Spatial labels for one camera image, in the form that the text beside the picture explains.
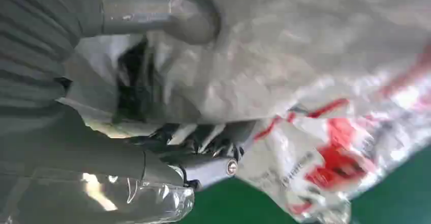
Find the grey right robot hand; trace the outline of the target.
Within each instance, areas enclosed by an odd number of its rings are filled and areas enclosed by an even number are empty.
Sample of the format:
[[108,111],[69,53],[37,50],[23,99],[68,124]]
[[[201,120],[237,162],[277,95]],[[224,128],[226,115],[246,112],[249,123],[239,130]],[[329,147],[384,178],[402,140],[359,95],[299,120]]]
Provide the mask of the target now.
[[[161,30],[191,45],[216,39],[221,16],[213,0],[71,0],[80,20],[80,37]],[[117,177],[102,190],[113,210],[78,213],[88,223],[175,222],[194,204],[194,192],[232,176],[241,150],[251,143],[254,121],[225,124],[221,132],[190,100],[181,98],[179,115],[162,109],[167,82],[144,61],[137,84],[141,118],[166,122],[149,136],[114,139],[91,131],[78,134],[81,171]]]

